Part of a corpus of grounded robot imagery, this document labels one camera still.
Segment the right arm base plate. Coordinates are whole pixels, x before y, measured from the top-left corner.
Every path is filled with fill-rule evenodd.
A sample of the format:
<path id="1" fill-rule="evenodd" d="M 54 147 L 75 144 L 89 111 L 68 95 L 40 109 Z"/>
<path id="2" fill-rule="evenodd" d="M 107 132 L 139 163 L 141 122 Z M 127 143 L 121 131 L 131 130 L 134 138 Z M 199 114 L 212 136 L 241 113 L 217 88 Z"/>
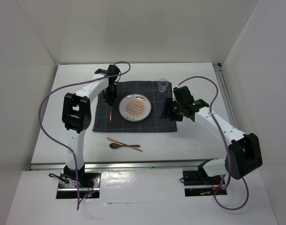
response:
<path id="1" fill-rule="evenodd" d="M 184 185 L 186 197 L 211 196 L 221 186 L 221 177 L 202 177 L 199 171 L 183 171 L 179 180 Z"/>

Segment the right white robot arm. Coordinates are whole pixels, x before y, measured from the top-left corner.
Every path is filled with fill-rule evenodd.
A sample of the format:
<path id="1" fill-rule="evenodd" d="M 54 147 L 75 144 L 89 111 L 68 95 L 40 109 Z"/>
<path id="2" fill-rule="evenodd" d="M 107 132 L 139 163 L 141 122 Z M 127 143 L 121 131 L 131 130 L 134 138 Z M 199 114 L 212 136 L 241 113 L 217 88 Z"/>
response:
<path id="1" fill-rule="evenodd" d="M 203 184 L 215 176 L 230 175 L 239 180 L 263 164 L 259 138 L 246 134 L 222 119 L 202 99 L 195 100 L 188 87 L 174 88 L 174 98 L 165 99 L 162 119 L 182 121 L 188 118 L 203 126 L 226 148 L 226 157 L 209 159 L 198 166 L 197 178 Z"/>

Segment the dark grey checked cloth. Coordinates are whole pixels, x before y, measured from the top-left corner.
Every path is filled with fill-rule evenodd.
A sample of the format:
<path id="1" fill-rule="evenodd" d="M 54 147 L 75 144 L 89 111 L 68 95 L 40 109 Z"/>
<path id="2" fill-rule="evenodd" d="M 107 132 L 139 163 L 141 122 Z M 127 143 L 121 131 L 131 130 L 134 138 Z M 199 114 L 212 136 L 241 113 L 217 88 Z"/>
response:
<path id="1" fill-rule="evenodd" d="M 128 94 L 142 94 L 151 104 L 151 114 L 143 121 L 130 122 L 122 118 L 118 111 L 119 102 Z M 94 132 L 105 133 L 166 133 L 176 132 L 176 122 L 161 119 L 164 101 L 173 97 L 172 84 L 169 82 L 164 93 L 159 92 L 157 81 L 128 81 L 117 83 L 117 99 L 112 109 L 112 120 L 109 121 L 109 106 L 100 94 L 97 99 Z"/>

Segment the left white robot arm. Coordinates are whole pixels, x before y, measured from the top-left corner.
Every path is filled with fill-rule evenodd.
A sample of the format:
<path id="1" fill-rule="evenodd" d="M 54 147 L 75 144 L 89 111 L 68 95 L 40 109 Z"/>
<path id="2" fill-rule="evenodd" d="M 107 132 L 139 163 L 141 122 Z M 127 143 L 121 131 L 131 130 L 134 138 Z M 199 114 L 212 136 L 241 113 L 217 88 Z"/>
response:
<path id="1" fill-rule="evenodd" d="M 85 183 L 84 135 L 92 120 L 91 103 L 101 95 L 109 106 L 113 106 L 117 98 L 116 79 L 120 73 L 120 69 L 115 65 L 109 65 L 106 70 L 98 69 L 93 82 L 64 96 L 62 121 L 68 130 L 69 147 L 64 175 L 75 187 Z"/>

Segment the dark wooden spoon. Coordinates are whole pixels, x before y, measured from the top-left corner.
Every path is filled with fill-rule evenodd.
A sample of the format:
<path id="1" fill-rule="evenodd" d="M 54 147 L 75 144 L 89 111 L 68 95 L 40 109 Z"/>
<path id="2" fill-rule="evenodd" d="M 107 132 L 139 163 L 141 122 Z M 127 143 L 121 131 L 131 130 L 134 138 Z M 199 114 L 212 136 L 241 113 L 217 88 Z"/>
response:
<path id="1" fill-rule="evenodd" d="M 118 149 L 118 148 L 121 148 L 121 147 L 139 148 L 140 145 L 121 145 L 121 144 L 118 144 L 118 143 L 111 143 L 110 144 L 110 148 L 112 148 L 112 149 Z"/>

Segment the copper knife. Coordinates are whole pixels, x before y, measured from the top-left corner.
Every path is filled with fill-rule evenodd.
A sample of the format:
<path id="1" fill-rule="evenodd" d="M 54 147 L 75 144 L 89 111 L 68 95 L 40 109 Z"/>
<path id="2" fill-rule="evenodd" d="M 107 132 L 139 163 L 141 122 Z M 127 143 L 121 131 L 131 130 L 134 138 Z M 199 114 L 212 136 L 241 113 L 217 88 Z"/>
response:
<path id="1" fill-rule="evenodd" d="M 118 143 L 118 144 L 121 144 L 121 145 L 127 145 L 127 144 L 124 144 L 122 142 L 118 142 L 118 141 L 116 141 L 116 140 L 114 140 L 112 138 L 109 138 L 109 137 L 107 137 L 107 140 L 110 141 L 111 143 Z M 132 148 L 132 149 L 142 152 L 142 150 L 139 149 L 139 148 Z"/>

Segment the clear plastic cup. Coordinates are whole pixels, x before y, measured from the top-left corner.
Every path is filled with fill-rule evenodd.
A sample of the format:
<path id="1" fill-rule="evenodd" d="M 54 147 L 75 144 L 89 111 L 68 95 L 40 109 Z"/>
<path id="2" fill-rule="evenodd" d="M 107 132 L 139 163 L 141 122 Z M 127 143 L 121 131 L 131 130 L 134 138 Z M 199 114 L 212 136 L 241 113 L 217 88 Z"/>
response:
<path id="1" fill-rule="evenodd" d="M 159 92 L 164 93 L 167 90 L 168 84 L 169 84 L 168 80 L 166 80 L 164 78 L 159 79 L 158 80 Z"/>

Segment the patterned glass plate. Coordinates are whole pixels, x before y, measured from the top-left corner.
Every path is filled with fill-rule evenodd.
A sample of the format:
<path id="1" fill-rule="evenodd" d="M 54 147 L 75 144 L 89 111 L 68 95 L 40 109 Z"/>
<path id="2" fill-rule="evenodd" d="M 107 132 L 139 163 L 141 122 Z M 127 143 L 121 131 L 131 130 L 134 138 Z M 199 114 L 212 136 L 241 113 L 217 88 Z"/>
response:
<path id="1" fill-rule="evenodd" d="M 130 122 L 145 120 L 152 111 L 150 100 L 141 94 L 128 94 L 121 99 L 118 105 L 119 114 Z"/>

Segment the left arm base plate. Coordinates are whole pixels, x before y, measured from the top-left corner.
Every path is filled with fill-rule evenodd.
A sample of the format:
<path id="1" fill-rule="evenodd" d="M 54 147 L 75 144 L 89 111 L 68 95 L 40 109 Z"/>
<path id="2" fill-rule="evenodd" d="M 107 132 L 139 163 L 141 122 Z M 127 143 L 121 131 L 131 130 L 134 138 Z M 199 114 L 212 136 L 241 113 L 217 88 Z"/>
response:
<path id="1" fill-rule="evenodd" d="M 101 173 L 92 172 L 84 174 L 84 180 L 80 183 L 80 199 L 87 195 L 87 199 L 100 197 Z M 60 173 L 56 199 L 77 199 L 76 181 Z"/>

